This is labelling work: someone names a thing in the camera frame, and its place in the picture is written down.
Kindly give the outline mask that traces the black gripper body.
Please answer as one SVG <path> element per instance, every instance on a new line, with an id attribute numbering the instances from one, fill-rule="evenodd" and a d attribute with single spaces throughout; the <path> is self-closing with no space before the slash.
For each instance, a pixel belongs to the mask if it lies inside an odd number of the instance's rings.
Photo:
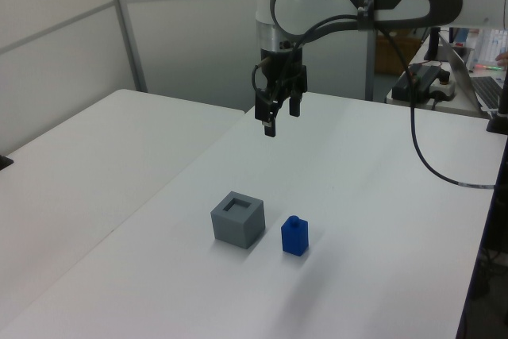
<path id="1" fill-rule="evenodd" d="M 267 80 L 267 85 L 263 90 L 264 96 L 272 96 L 280 80 L 283 81 L 283 89 L 291 91 L 295 84 L 297 91 L 307 92 L 307 73 L 306 66 L 302 63 L 302 48 L 299 48 L 295 54 L 292 54 L 291 50 L 273 52 L 261 49 L 260 55 L 262 60 L 268 59 L 268 62 L 261 68 Z"/>

